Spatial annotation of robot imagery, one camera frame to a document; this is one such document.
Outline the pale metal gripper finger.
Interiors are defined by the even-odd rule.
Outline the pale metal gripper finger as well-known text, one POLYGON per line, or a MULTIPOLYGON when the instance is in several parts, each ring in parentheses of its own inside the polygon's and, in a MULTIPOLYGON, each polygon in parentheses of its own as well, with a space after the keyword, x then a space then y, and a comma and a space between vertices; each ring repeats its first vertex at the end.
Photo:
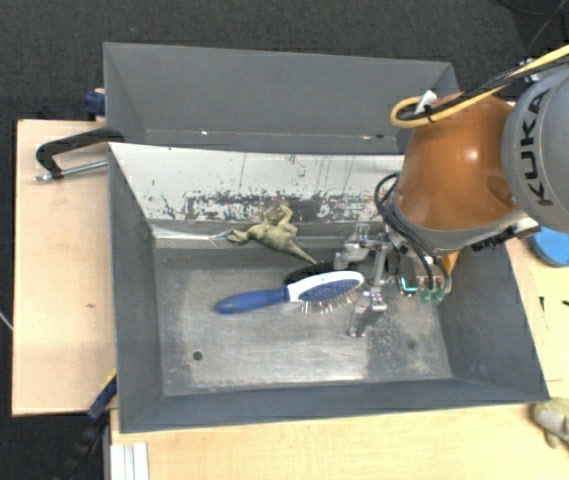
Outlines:
POLYGON ((350 268, 364 261, 369 253, 378 247, 381 231, 369 224, 358 223, 345 239, 341 249, 334 254, 334 268, 350 268))
POLYGON ((367 330, 386 314, 388 304, 380 290, 366 290, 356 300, 350 316, 346 335, 364 337, 367 330))

